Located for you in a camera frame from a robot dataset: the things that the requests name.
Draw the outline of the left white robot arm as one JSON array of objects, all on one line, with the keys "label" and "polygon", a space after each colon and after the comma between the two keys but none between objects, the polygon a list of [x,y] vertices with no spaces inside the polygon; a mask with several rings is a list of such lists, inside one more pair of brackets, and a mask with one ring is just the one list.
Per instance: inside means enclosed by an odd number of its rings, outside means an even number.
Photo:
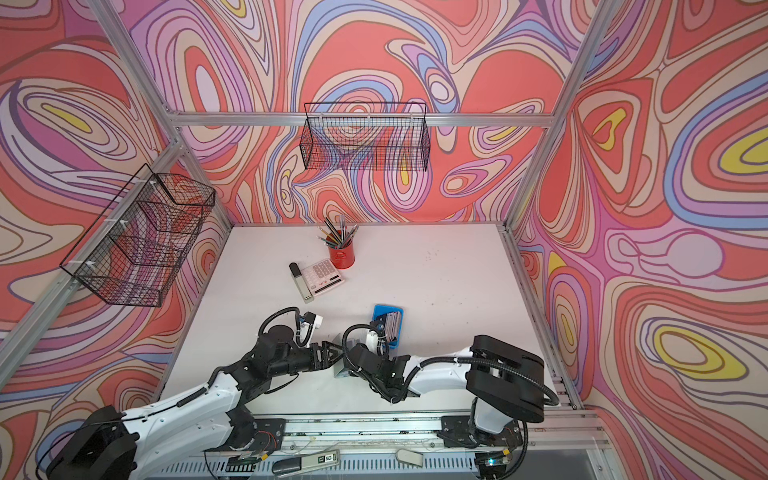
[{"label": "left white robot arm", "polygon": [[238,361],[216,368],[209,380],[180,394],[124,412],[103,407],[69,437],[40,479],[144,479],[210,449],[247,450],[259,432],[247,404],[271,389],[274,378],[334,366],[341,346],[324,341],[299,346],[289,327],[261,335]]}]

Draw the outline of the green card holder wallet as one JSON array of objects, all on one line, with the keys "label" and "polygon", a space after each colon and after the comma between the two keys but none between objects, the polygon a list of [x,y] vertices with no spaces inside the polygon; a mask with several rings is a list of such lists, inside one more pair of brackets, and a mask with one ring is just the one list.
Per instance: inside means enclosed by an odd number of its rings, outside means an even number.
[{"label": "green card holder wallet", "polygon": [[333,375],[335,378],[347,378],[351,376],[351,371],[344,358],[339,359],[333,365]]}]

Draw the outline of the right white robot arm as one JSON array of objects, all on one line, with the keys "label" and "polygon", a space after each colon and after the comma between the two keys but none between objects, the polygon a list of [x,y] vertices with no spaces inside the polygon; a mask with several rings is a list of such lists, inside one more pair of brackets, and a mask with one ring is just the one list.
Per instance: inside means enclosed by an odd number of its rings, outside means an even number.
[{"label": "right white robot arm", "polygon": [[364,343],[343,348],[344,366],[394,405],[435,391],[467,391],[474,396],[471,424],[498,435],[510,423],[541,423],[544,408],[560,404],[546,385],[544,362],[536,354],[488,335],[471,346],[434,357],[378,354]]}]

